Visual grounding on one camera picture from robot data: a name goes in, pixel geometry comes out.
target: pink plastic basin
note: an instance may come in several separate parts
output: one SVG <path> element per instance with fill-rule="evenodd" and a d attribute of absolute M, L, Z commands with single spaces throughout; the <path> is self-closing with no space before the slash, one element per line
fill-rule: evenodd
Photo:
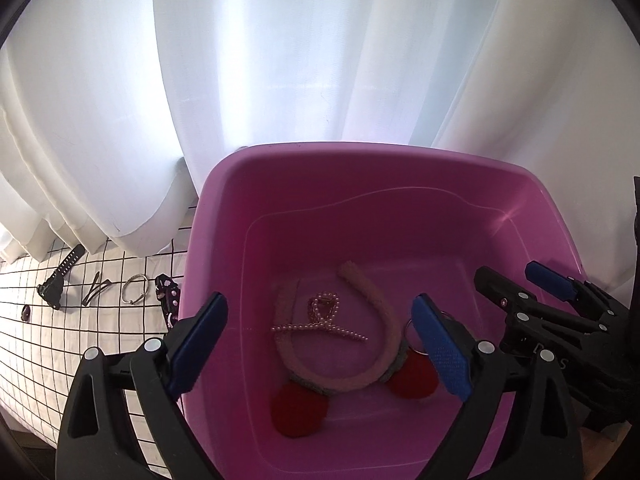
<path fill-rule="evenodd" d="M 312 436 L 292 440 L 275 431 L 270 400 L 287 381 L 270 333 L 279 285 L 301 280 L 294 322 L 304 322 L 309 297 L 332 290 L 341 300 L 336 322 L 369 337 L 363 344 L 296 334 L 309 367 L 350 376 L 382 347 L 380 320 L 335 276 L 347 260 L 383 290 L 402 322 L 412 299 L 427 292 L 475 338 L 496 344 L 504 315 L 475 292 L 479 266 L 523 284 L 530 260 L 584 278 L 555 205 L 522 168 L 385 144 L 274 144 L 234 153 L 204 185 L 180 306 L 189 317 L 214 290 L 228 300 L 228 325 L 184 397 L 190 427 L 228 480 L 415 478 L 455 418 L 460 401 L 442 385 L 427 399 L 405 400 L 373 384 L 332 397 Z M 490 466 L 509 409 L 507 399 L 475 473 Z"/>

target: blue gripper pad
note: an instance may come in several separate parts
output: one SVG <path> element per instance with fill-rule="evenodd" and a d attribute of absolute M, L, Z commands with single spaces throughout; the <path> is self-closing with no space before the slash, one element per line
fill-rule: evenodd
<path fill-rule="evenodd" d="M 560 301 L 573 301 L 576 298 L 577 293 L 571 280 L 539 262 L 529 262 L 524 269 L 524 275 L 531 283 Z"/>
<path fill-rule="evenodd" d="M 411 318 L 447 391 L 465 402 L 473 391 L 469 360 L 454 342 L 440 319 L 439 311 L 426 295 L 414 299 Z"/>
<path fill-rule="evenodd" d="M 171 357 L 172 376 L 166 390 L 173 400 L 178 400 L 181 394 L 190 392 L 193 388 L 225 329 L 227 318 L 226 299 L 215 292 L 196 316 L 181 319 L 172 328 L 172 331 L 176 330 L 180 325 L 180 329 L 188 329 L 183 343 Z M 165 336 L 165 341 L 172 331 Z"/>

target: silver bracelet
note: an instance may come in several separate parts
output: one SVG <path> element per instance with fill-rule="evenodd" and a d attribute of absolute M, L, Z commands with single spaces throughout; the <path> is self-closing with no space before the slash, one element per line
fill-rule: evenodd
<path fill-rule="evenodd" d="M 453 319 L 453 316 L 449 312 L 445 312 L 444 310 L 441 310 L 440 313 L 443 315 L 445 319 Z M 421 352 L 415 349 L 414 347 L 411 346 L 411 343 L 409 343 L 409 338 L 406 336 L 406 331 L 409 329 L 409 326 L 412 325 L 413 323 L 414 323 L 414 320 L 409 318 L 409 321 L 407 321 L 406 325 L 404 326 L 404 330 L 402 330 L 402 337 L 406 339 L 406 342 L 409 345 L 409 350 L 413 350 L 415 353 L 420 355 L 429 355 L 427 352 Z"/>
<path fill-rule="evenodd" d="M 144 278 L 145 279 L 145 281 L 143 282 L 142 294 L 140 294 L 140 297 L 137 298 L 136 300 L 125 300 L 124 299 L 124 290 L 127 288 L 127 285 L 129 285 L 129 283 L 131 283 L 136 278 Z M 120 292 L 120 298 L 122 299 L 122 301 L 124 303 L 129 303 L 129 304 L 132 304 L 132 305 L 136 304 L 137 302 L 139 302 L 140 300 L 142 300 L 142 298 L 144 298 L 146 296 L 146 292 L 148 291 L 148 288 L 149 288 L 149 278 L 146 277 L 144 274 L 134 274 L 122 286 L 122 291 Z"/>

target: black watch strap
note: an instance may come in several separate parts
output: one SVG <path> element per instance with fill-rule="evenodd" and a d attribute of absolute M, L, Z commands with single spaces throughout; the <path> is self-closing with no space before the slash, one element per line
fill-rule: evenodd
<path fill-rule="evenodd" d="M 62 298 L 62 287 L 64 285 L 63 278 L 71 270 L 71 267 L 82 258 L 85 252 L 86 250 L 82 244 L 76 245 L 56 270 L 53 271 L 52 275 L 47 278 L 47 281 L 37 286 L 38 295 L 49 306 L 56 310 L 60 309 L 60 298 Z"/>

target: black hair clip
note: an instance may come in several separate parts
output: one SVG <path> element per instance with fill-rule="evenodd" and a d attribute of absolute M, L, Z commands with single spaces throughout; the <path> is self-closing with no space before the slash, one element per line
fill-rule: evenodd
<path fill-rule="evenodd" d="M 180 288 L 178 284 L 166 274 L 156 276 L 156 298 L 162 307 L 162 315 L 167 328 L 173 328 L 178 321 L 178 307 L 180 307 Z"/>
<path fill-rule="evenodd" d="M 102 283 L 98 283 L 99 277 L 100 277 L 100 272 L 96 272 L 94 276 L 94 281 L 91 284 L 91 288 L 89 289 L 89 292 L 86 294 L 84 298 L 82 298 L 82 301 L 80 302 L 82 306 L 89 306 L 89 303 L 91 303 L 91 300 L 95 298 L 96 294 L 98 294 L 99 292 L 102 292 L 108 286 L 113 285 L 113 283 L 111 283 L 110 280 L 104 280 Z"/>

